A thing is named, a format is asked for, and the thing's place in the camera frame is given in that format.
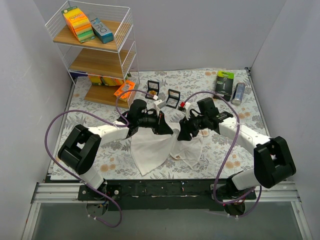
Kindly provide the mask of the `white garment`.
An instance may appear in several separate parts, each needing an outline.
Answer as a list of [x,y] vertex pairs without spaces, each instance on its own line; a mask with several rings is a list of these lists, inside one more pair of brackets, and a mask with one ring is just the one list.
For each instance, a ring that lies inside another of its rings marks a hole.
[[168,157],[181,160],[192,170],[196,170],[204,146],[204,138],[209,130],[200,130],[190,141],[179,141],[182,132],[178,123],[168,124],[173,134],[156,135],[150,128],[139,128],[131,137],[130,152],[142,176],[162,165]]

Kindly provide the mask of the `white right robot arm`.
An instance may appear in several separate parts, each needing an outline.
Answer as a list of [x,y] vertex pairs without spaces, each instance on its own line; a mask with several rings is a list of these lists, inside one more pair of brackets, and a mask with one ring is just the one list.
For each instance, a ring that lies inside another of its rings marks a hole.
[[231,113],[219,112],[210,97],[199,100],[197,105],[198,111],[189,102],[180,104],[178,109],[185,112],[185,117],[179,121],[179,141],[191,141],[199,131],[209,129],[229,139],[236,138],[236,143],[253,156],[253,168],[231,175],[218,193],[237,199],[247,189],[257,186],[270,189],[297,172],[283,137],[271,138],[239,124]]

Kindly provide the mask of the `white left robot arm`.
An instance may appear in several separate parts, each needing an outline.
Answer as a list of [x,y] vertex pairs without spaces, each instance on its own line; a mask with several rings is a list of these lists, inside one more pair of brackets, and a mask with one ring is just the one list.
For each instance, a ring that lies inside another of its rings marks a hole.
[[95,200],[106,196],[105,179],[93,166],[99,146],[101,144],[124,140],[132,137],[139,128],[149,128],[155,135],[172,135],[174,132],[165,121],[162,111],[147,110],[147,103],[142,99],[135,99],[125,113],[128,125],[123,118],[115,123],[97,127],[76,125],[62,147],[57,157],[74,170],[89,188],[89,194]]

